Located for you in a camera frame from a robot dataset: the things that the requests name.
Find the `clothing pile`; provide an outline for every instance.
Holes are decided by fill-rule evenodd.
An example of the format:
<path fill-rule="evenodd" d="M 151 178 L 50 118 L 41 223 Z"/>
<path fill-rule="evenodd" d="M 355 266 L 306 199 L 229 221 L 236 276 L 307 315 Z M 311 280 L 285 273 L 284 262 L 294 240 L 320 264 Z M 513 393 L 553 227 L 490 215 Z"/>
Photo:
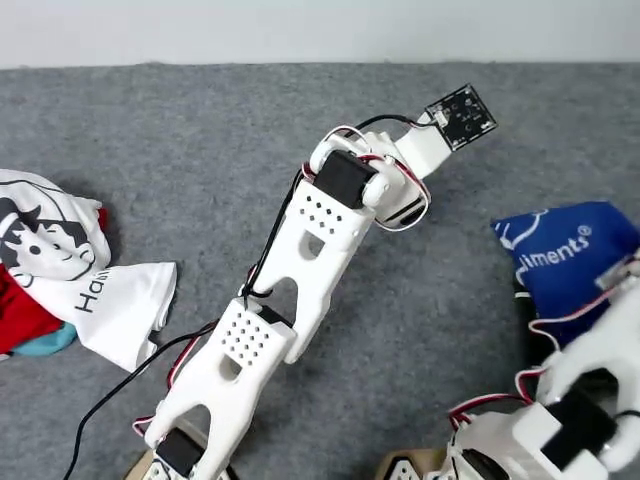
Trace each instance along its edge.
<path fill-rule="evenodd" d="M 133 371 L 156 350 L 176 266 L 108 267 L 106 222 L 100 202 L 0 169 L 0 358 L 51 354 L 77 335 Z"/>

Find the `white robotic arm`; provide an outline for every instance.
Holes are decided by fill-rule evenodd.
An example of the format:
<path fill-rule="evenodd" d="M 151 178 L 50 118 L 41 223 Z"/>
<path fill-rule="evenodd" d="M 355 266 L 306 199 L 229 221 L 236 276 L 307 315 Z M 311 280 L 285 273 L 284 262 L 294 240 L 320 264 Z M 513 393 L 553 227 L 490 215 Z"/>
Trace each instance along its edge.
<path fill-rule="evenodd" d="M 188 468 L 166 461 L 171 479 L 218 478 L 275 369 L 282 361 L 294 363 L 313 338 L 370 225 L 376 221 L 392 231 L 413 226 L 430 202 L 420 179 L 452 151 L 497 126 L 469 85 L 427 107 L 419 122 L 421 127 L 412 122 L 413 128 L 397 142 L 386 133 L 339 127 L 303 166 L 305 178 L 294 183 L 266 256 L 241 290 L 244 298 L 231 300 L 210 339 L 158 405 L 146 431 L 145 441 L 166 461 L 162 445 L 181 417 L 197 405 L 209 410 L 204 452 Z M 323 243 L 317 255 L 309 247 L 314 237 Z M 262 294 L 284 278 L 298 287 L 293 321 L 260 304 Z"/>
<path fill-rule="evenodd" d="M 592 329 L 543 365 L 537 402 L 512 414 L 489 412 L 460 426 L 445 464 L 429 479 L 606 480 L 640 452 L 640 268 L 623 280 Z M 605 368 L 619 384 L 610 417 L 572 390 L 580 376 Z"/>

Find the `floor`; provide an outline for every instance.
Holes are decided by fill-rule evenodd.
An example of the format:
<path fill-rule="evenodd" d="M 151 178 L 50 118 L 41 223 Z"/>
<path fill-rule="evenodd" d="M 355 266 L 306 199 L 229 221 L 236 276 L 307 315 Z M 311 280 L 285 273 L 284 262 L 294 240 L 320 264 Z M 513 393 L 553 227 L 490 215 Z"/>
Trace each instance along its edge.
<path fill-rule="evenodd" d="M 608 199 L 640 220 L 640 65 L 4 71 L 1 165 L 102 200 L 115 263 L 178 262 L 168 339 L 223 311 L 326 131 L 418 115 L 467 82 L 500 128 L 428 178 L 421 225 L 368 234 L 310 348 L 277 371 L 233 458 L 242 479 L 366 480 L 389 450 L 443 445 L 448 407 L 512 388 L 523 366 L 512 268 L 491 219 Z M 276 306 L 291 314 L 292 300 L 285 289 Z M 135 462 L 144 444 L 129 424 L 154 411 L 171 361 L 96 415 L 74 478 L 121 478 Z M 3 476 L 61 478 L 77 422 L 124 375 L 77 342 L 0 363 Z"/>

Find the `red cloth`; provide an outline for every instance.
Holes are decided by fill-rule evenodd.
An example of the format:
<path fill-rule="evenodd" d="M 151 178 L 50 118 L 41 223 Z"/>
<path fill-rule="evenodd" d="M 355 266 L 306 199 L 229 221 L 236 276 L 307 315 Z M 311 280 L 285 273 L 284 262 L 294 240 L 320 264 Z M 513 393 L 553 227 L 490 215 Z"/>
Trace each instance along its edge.
<path fill-rule="evenodd" d="M 100 229 L 107 225 L 107 211 L 98 210 Z M 42 308 L 0 264 L 0 354 L 34 338 L 53 333 L 62 322 Z"/>

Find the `white wall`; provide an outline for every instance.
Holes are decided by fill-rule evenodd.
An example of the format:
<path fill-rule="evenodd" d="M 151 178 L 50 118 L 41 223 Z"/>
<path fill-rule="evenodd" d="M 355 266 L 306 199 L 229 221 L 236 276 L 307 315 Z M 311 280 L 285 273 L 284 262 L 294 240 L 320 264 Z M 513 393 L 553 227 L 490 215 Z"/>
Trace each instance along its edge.
<path fill-rule="evenodd" d="M 639 25 L 640 0 L 0 0 L 0 68 L 638 61 Z"/>

